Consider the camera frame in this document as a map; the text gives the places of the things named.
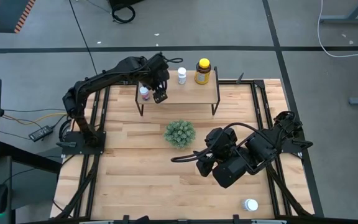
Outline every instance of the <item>white bottle cap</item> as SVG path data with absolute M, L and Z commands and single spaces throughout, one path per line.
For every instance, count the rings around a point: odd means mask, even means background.
M 258 209 L 258 202 L 254 199 L 247 199 L 243 201 L 242 207 L 244 210 L 254 212 Z
M 179 75 L 186 75 L 186 69 L 183 68 L 183 67 L 180 67 L 180 68 L 178 69 L 178 74 L 179 74 Z
M 146 87 L 141 87 L 139 89 L 139 91 L 140 91 L 140 94 L 142 94 L 142 95 L 147 94 L 149 92 L 149 90 Z

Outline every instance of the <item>yellow lid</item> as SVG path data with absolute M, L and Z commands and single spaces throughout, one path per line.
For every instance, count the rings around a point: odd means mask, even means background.
M 208 68 L 209 67 L 209 60 L 206 59 L 206 58 L 202 58 L 202 59 L 200 59 L 200 62 L 198 63 L 198 65 L 201 68 Z

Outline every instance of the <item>jar label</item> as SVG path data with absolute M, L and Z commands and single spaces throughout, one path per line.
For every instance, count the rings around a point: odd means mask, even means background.
M 204 82 L 205 81 L 205 74 L 202 74 L 200 72 L 197 73 L 197 81 Z
M 185 84 L 186 83 L 186 77 L 185 78 L 179 78 L 179 84 Z

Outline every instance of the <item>wooden shelf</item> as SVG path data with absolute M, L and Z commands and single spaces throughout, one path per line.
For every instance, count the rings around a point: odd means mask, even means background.
M 187 71 L 186 83 L 178 83 L 178 71 L 170 70 L 170 79 L 168 80 L 167 95 L 168 98 L 161 102 L 161 105 L 167 104 L 216 104 L 218 102 L 218 86 L 216 85 L 216 74 L 212 70 L 209 74 L 209 82 L 200 85 L 195 81 L 196 71 Z M 149 100 L 143 100 L 139 91 L 137 102 L 140 105 L 154 105 L 153 92 L 150 92 Z

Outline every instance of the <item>green plant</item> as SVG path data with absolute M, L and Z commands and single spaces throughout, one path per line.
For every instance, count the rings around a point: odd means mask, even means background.
M 183 149 L 196 139 L 196 131 L 190 121 L 172 121 L 166 127 L 164 138 L 172 146 Z

